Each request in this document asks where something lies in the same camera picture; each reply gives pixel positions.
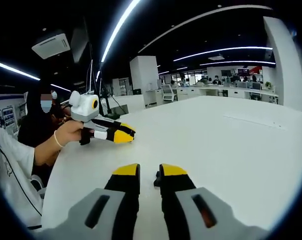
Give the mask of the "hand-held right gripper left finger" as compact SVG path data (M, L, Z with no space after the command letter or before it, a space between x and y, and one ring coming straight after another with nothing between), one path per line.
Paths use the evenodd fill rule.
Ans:
M117 168L104 188L97 188L70 208L67 219L38 233L43 240L131 240L139 211L140 165Z

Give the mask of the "person's left hand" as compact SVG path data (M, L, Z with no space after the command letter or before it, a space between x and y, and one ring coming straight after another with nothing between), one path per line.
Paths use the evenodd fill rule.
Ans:
M53 143L59 148L63 148L69 142L80 141L84 124L81 121L70 120L54 131Z

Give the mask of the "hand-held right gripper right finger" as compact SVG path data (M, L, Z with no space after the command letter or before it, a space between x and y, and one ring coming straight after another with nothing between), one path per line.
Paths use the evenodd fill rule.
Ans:
M230 205L206 188L197 188L187 172L162 163L158 171L162 212L171 240L264 240L267 231L247 226Z

